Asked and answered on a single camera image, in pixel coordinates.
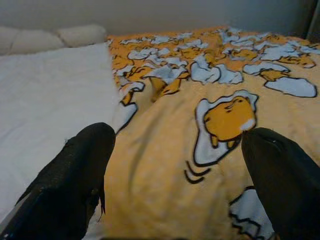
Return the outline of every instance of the white wall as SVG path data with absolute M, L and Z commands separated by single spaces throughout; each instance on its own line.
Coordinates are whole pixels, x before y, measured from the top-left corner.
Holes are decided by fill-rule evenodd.
M 301 36 L 315 0 L 0 0 L 0 25 L 54 29 L 88 23 L 111 34 L 232 25 Z

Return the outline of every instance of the white mattress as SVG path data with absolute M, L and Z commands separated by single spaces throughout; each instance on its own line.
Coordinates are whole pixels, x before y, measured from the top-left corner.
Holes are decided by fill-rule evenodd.
M 0 57 L 0 221 L 65 140 L 112 126 L 119 102 L 105 44 Z M 85 239 L 99 239 L 96 214 Z

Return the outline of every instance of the bed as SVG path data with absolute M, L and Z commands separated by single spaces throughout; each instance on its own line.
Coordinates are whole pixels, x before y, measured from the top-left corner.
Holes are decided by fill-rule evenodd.
M 216 27 L 0 57 L 0 219 L 66 139 L 106 122 L 106 215 L 85 239 L 275 239 L 241 133 L 274 129 L 320 163 L 319 54 Z

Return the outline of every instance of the yellow blanket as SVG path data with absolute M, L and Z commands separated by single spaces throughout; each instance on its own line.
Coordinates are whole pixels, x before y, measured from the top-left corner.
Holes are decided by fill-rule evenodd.
M 231 27 L 108 44 L 122 101 L 105 175 L 107 234 L 274 239 L 241 133 L 274 129 L 320 163 L 320 45 Z

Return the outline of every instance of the white bedsheet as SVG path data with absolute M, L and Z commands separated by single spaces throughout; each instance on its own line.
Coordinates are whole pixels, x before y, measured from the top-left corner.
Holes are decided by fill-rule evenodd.
M 0 221 L 65 140 L 112 126 L 119 99 L 104 43 L 0 57 Z M 91 219 L 85 239 L 100 239 Z

